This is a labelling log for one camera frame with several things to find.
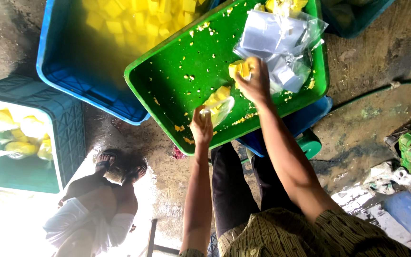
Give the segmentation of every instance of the patterned shirt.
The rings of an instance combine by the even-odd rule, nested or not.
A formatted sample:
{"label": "patterned shirt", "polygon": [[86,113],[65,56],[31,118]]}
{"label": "patterned shirt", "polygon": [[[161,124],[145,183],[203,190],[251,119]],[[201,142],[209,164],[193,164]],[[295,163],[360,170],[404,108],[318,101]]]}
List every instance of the patterned shirt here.
{"label": "patterned shirt", "polygon": [[[221,256],[411,256],[411,250],[379,227],[344,211],[323,212],[312,225],[283,208],[250,215],[247,224],[218,239]],[[195,249],[181,257],[203,257]]]}

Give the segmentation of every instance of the stack of plastic bags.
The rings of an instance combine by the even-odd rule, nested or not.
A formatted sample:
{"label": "stack of plastic bags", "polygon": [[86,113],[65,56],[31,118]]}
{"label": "stack of plastic bags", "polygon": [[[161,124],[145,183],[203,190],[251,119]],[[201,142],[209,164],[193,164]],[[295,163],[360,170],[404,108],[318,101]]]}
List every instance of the stack of plastic bags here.
{"label": "stack of plastic bags", "polygon": [[269,0],[248,13],[234,53],[242,59],[256,56],[269,69],[271,93],[299,92],[311,73],[311,50],[328,24],[300,10],[306,0]]}
{"label": "stack of plastic bags", "polygon": [[52,161],[48,115],[35,108],[0,102],[0,156],[20,160],[31,155]]}

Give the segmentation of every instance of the foot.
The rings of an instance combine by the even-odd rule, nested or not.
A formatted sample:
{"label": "foot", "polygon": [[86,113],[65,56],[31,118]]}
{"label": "foot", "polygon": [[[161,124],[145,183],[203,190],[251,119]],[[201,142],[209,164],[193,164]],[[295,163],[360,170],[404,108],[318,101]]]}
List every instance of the foot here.
{"label": "foot", "polygon": [[145,176],[146,172],[147,172],[147,168],[145,166],[137,166],[134,169],[132,169],[130,172],[128,172],[128,174],[123,179],[123,183],[126,183],[128,181],[131,184],[134,184],[139,179],[141,179],[143,176]]}
{"label": "foot", "polygon": [[103,153],[98,156],[98,159],[96,159],[96,168],[94,172],[100,172],[104,175],[104,173],[109,170],[110,166],[114,164],[114,162],[115,156]]}

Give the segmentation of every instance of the green plastic tray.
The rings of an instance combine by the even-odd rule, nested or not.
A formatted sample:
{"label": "green plastic tray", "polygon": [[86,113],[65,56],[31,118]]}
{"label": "green plastic tray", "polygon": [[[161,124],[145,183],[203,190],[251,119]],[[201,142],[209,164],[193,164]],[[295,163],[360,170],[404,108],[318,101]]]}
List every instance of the green plastic tray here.
{"label": "green plastic tray", "polygon": [[[215,127],[214,131],[218,133],[214,135],[210,148],[227,143],[260,127],[258,116],[232,125],[246,114],[256,112],[256,109],[250,109],[253,104],[234,88],[234,80],[228,73],[228,65],[240,60],[232,49],[242,35],[247,11],[260,2],[258,0],[226,1],[145,53],[125,70],[125,80],[134,94],[168,137],[186,155],[193,155],[195,150],[195,146],[186,143],[183,138],[193,138],[187,127],[193,110],[222,85],[232,85],[231,95],[234,96],[236,103],[227,118]],[[321,18],[320,6],[319,0],[310,0],[305,7],[305,12]],[[207,21],[210,22],[209,27],[215,30],[213,36],[210,35],[208,28],[202,32],[196,30],[198,25]],[[283,91],[273,95],[272,99],[281,117],[315,102],[328,91],[326,45],[316,48],[312,52],[312,58],[312,69],[315,71],[311,73],[311,77],[315,79],[313,89],[307,89],[311,78],[309,77],[299,93],[287,95]],[[195,79],[185,79],[185,75],[193,75]],[[292,96],[292,99],[285,101],[288,96]],[[186,129],[179,132],[175,130],[174,125],[183,125]]]}

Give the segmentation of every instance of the dark trousers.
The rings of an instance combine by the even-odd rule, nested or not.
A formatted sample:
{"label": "dark trousers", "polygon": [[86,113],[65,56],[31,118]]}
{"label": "dark trousers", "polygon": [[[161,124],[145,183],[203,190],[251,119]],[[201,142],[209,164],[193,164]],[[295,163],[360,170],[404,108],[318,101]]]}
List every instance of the dark trousers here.
{"label": "dark trousers", "polygon": [[226,143],[212,149],[211,157],[213,209],[218,238],[226,231],[247,222],[252,213],[275,207],[302,213],[289,199],[269,157],[255,155],[251,160],[259,186],[261,210],[243,177],[242,164],[232,144]]}

